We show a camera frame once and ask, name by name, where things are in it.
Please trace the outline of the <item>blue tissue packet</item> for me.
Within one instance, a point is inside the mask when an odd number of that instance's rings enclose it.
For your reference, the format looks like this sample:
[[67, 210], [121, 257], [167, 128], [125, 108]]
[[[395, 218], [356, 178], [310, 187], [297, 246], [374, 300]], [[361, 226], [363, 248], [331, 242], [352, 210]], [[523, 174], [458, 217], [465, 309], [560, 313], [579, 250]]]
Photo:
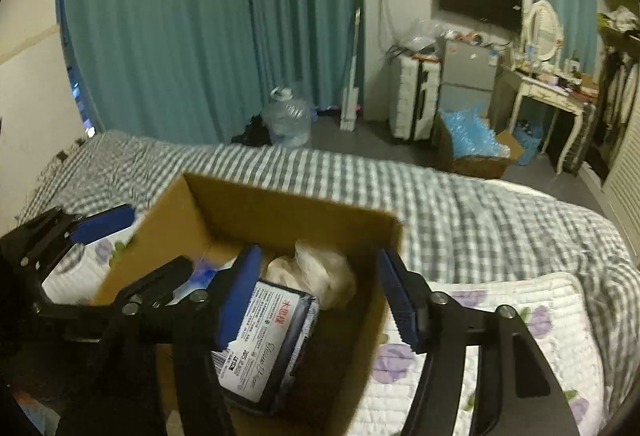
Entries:
[[[234, 261], [219, 268], [200, 261], [188, 281], [175, 289], [175, 299], [203, 289], [217, 270]], [[217, 413], [228, 404], [256, 414], [276, 411], [295, 381], [318, 313], [314, 295], [259, 278], [239, 333], [227, 348], [190, 344], [174, 349], [178, 398], [194, 393]]]

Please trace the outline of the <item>cream lace scrunchie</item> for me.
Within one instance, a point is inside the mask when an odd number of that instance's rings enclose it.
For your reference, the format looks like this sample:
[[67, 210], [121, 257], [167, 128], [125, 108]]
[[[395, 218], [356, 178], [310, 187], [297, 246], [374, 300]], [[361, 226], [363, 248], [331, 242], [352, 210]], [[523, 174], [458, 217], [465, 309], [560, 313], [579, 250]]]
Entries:
[[344, 254], [303, 241], [295, 243], [293, 258], [271, 260], [262, 278], [314, 295], [321, 310], [345, 308], [357, 291], [356, 275]]

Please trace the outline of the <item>brown cardboard box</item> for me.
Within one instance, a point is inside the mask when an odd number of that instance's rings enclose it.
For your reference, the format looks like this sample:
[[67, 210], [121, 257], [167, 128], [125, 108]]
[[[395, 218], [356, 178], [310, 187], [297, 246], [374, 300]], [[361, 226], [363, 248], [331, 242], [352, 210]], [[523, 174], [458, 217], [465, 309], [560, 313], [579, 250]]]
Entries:
[[260, 263], [238, 335], [205, 356], [163, 349], [182, 384], [219, 384], [241, 435], [344, 435], [386, 316], [376, 253], [397, 247], [391, 214], [185, 174], [160, 195], [107, 274], [96, 304], [183, 256], [221, 270], [247, 246]]

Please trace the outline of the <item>white floral quilt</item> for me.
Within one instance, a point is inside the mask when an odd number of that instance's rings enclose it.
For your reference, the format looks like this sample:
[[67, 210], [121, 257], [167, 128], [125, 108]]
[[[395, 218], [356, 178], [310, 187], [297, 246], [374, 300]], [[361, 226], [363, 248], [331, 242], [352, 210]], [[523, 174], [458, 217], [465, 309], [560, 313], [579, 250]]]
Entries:
[[[246, 241], [262, 250], [268, 239]], [[378, 252], [385, 247], [368, 244], [367, 259], [375, 263], [378, 278]], [[490, 311], [501, 319], [518, 315], [508, 305]], [[126, 348], [122, 358], [119, 390], [126, 399], [124, 435], [160, 435], [165, 427], [160, 418], [160, 385], [155, 371], [155, 349], [160, 344], [142, 341], [139, 323], [126, 322]], [[498, 340], [489, 345], [469, 346], [478, 350], [475, 407], [470, 431], [474, 435], [574, 435], [578, 426], [570, 404], [552, 367], [536, 344], [501, 330]], [[466, 351], [417, 354], [424, 364], [408, 416], [402, 426], [406, 435], [449, 435], [454, 431], [462, 393]], [[189, 435], [232, 435], [235, 426], [227, 410], [217, 413], [194, 393], [178, 398], [183, 429]]]

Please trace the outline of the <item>box of blue plastic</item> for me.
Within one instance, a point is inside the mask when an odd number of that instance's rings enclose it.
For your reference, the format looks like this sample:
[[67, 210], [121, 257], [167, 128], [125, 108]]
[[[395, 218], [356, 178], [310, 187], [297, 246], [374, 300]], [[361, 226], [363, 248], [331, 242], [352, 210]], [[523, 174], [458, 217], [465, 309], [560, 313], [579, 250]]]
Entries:
[[501, 179], [524, 149], [510, 133], [496, 133], [480, 106], [437, 115], [436, 167], [445, 173], [480, 179]]

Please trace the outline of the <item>clear water jug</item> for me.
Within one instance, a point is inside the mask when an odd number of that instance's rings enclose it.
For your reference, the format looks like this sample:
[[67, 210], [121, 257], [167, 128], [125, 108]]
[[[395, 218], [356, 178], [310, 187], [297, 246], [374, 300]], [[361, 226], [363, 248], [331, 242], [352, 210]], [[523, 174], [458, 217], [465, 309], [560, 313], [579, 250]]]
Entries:
[[291, 88], [272, 89], [269, 102], [260, 115], [272, 145], [298, 149], [309, 143], [311, 108], [304, 99], [296, 98]]

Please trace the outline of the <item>white louvered wardrobe door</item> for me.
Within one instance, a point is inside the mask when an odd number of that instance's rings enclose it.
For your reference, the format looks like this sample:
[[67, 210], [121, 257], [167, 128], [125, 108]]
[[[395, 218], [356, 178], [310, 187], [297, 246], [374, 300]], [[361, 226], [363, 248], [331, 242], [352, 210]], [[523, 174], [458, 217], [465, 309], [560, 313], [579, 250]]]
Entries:
[[603, 193], [632, 257], [639, 263], [639, 63], [621, 67], [606, 98], [610, 171]]

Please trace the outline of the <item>white upright floor mop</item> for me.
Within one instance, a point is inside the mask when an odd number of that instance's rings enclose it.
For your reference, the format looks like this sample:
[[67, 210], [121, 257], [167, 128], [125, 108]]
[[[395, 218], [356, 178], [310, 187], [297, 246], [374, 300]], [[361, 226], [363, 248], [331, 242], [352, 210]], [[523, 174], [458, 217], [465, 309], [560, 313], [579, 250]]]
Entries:
[[354, 30], [352, 31], [352, 50], [350, 50], [350, 61], [348, 79], [343, 90], [343, 102], [341, 108], [340, 129], [351, 133], [355, 130], [358, 106], [358, 88], [356, 87], [357, 60], [359, 29], [361, 21], [361, 9], [355, 11]]

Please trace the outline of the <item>white suitcase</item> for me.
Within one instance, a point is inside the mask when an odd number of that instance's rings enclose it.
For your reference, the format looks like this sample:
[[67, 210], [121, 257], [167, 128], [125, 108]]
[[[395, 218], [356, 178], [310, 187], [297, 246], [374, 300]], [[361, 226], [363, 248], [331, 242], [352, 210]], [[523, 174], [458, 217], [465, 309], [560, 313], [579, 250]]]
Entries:
[[390, 61], [388, 122], [395, 139], [431, 139], [437, 111], [440, 63], [397, 55]]

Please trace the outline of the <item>small grey refrigerator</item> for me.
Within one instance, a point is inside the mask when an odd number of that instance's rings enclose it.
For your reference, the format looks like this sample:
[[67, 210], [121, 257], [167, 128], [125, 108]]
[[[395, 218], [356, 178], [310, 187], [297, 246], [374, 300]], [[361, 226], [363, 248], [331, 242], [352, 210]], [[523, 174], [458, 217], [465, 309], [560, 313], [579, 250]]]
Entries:
[[495, 49], [443, 39], [438, 109], [443, 112], [477, 110], [481, 118], [486, 118], [498, 60], [499, 52]]

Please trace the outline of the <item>white dressing table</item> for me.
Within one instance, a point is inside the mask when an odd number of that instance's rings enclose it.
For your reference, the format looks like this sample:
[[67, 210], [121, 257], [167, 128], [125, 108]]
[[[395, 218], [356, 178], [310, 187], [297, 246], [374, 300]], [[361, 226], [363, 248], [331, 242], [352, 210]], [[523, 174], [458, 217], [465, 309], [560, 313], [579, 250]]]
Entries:
[[597, 107], [581, 94], [499, 65], [488, 119], [497, 133], [524, 121], [541, 125], [541, 153], [557, 151], [555, 171], [576, 176], [596, 127]]

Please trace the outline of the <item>white oval vanity mirror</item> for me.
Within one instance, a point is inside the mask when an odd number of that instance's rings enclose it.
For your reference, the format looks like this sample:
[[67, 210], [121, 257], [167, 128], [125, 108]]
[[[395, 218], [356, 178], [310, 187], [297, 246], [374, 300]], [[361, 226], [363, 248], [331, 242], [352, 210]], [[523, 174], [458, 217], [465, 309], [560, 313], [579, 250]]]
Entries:
[[532, 4], [525, 15], [522, 33], [523, 50], [529, 60], [549, 62], [562, 49], [563, 26], [559, 15], [547, 0]]

